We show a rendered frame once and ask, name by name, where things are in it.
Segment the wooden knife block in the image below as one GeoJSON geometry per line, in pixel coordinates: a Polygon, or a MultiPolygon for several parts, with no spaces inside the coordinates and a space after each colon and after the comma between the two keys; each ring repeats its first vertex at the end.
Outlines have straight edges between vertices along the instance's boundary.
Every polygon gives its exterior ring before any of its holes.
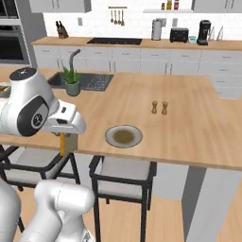
{"type": "Polygon", "coordinates": [[[60,39],[66,39],[68,38],[68,33],[64,27],[64,25],[61,23],[61,21],[56,22],[56,27],[58,31],[58,35],[60,39]]]}

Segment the black microwave oven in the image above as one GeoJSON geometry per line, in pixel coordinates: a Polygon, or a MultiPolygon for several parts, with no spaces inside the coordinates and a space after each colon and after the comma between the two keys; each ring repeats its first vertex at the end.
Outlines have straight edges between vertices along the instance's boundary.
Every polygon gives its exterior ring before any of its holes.
{"type": "Polygon", "coordinates": [[[0,0],[0,18],[18,18],[18,12],[14,0],[0,0]]]}

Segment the black toaster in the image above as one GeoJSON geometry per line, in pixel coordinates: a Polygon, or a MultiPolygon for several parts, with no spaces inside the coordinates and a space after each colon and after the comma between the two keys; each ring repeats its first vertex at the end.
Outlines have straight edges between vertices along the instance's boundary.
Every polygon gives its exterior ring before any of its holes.
{"type": "Polygon", "coordinates": [[[187,43],[188,34],[189,34],[188,28],[173,27],[170,30],[169,41],[172,43],[174,42],[187,43]]]}

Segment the white wall cupboard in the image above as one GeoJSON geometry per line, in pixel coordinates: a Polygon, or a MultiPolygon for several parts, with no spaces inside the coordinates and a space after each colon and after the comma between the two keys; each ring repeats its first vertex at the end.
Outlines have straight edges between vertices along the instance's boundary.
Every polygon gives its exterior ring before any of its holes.
{"type": "Polygon", "coordinates": [[[242,13],[242,0],[192,0],[195,13],[242,13]]]}
{"type": "Polygon", "coordinates": [[[33,12],[86,13],[92,10],[91,0],[29,0],[33,12]]]}

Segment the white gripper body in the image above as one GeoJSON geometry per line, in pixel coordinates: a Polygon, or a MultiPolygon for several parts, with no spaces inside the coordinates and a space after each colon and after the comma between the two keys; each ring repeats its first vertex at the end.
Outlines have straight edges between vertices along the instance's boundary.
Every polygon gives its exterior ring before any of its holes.
{"type": "Polygon", "coordinates": [[[82,134],[86,130],[85,120],[76,108],[61,108],[49,117],[49,123],[54,132],[82,134]]]}

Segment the black stool with grey seat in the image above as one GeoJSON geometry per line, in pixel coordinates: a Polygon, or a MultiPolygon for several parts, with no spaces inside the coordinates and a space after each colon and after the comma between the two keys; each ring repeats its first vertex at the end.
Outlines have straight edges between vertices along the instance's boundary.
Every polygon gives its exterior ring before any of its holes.
{"type": "Polygon", "coordinates": [[[150,210],[153,179],[157,163],[95,155],[89,175],[95,192],[95,239],[101,242],[99,199],[121,200],[141,204],[140,242],[146,242],[147,211],[150,210]]]}
{"type": "Polygon", "coordinates": [[[13,164],[9,156],[17,149],[17,146],[4,149],[0,145],[0,178],[17,186],[21,192],[25,187],[34,188],[41,180],[55,180],[57,177],[73,179],[80,184],[73,152],[61,156],[57,150],[26,147],[13,164]]]}

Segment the dark tray with food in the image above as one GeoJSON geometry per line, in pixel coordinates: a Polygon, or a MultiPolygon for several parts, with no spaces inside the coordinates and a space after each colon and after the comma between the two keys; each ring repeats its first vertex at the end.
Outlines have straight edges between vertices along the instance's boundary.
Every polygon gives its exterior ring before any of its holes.
{"type": "Polygon", "coordinates": [[[9,82],[0,82],[0,97],[8,98],[11,92],[11,84],[9,82]]]}

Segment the dark sink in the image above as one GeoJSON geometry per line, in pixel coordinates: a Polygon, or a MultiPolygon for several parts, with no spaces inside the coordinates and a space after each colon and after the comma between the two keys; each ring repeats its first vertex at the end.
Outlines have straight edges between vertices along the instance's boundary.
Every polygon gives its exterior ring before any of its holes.
{"type": "MultiPolygon", "coordinates": [[[[105,92],[110,82],[112,81],[113,75],[107,74],[94,74],[94,73],[81,73],[80,74],[80,89],[84,91],[97,91],[105,92]]],[[[52,88],[64,89],[64,73],[58,72],[52,76],[48,83],[52,88]]]]}

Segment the grey plate with brown centre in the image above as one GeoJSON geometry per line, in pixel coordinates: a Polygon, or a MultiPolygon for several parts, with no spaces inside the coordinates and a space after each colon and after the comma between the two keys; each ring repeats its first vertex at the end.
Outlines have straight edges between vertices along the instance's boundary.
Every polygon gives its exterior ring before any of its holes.
{"type": "Polygon", "coordinates": [[[134,126],[118,125],[107,129],[105,139],[113,147],[129,148],[137,146],[142,141],[143,134],[134,126]]]}

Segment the white base cupboards run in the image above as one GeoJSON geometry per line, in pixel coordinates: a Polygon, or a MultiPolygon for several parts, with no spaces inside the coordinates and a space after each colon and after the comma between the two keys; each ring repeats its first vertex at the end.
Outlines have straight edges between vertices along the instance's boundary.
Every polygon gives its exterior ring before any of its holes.
{"type": "Polygon", "coordinates": [[[242,97],[242,51],[36,44],[34,52],[40,68],[68,67],[73,59],[77,70],[207,76],[219,97],[242,97]]]}

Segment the green plant in grey pot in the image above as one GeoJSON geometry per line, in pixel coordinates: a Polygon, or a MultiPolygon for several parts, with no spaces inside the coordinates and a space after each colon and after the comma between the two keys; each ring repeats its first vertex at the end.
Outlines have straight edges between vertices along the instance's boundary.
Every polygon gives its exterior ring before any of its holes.
{"type": "Polygon", "coordinates": [[[63,79],[66,93],[70,96],[77,96],[80,93],[80,74],[63,67],[63,79]]]}

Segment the black hob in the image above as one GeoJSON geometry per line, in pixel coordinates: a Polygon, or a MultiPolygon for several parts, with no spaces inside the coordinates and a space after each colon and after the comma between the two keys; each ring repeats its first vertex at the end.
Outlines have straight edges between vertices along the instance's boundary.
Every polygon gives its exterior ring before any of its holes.
{"type": "Polygon", "coordinates": [[[87,44],[131,44],[140,45],[142,39],[137,38],[92,38],[87,44]]]}

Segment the white wall shelf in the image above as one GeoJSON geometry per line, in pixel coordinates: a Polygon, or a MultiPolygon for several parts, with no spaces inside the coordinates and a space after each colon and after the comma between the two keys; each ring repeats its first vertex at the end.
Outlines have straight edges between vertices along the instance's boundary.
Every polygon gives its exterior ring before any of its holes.
{"type": "Polygon", "coordinates": [[[193,13],[194,11],[191,9],[169,9],[169,10],[162,10],[162,9],[144,9],[143,13],[193,13]]]}

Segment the grey tap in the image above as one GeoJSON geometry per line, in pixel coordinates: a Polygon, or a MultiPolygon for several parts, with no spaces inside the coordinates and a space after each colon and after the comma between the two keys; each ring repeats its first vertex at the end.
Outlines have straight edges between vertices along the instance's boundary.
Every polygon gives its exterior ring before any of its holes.
{"type": "Polygon", "coordinates": [[[80,53],[80,49],[77,49],[76,51],[74,51],[69,59],[69,66],[70,66],[70,71],[74,73],[74,57],[80,53]]]}

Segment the black wall oven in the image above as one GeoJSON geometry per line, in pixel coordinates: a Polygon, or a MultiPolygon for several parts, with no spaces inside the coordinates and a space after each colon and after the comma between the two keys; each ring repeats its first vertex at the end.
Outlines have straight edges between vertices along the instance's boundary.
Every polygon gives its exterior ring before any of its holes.
{"type": "Polygon", "coordinates": [[[29,64],[20,26],[0,25],[0,63],[29,64]]]}

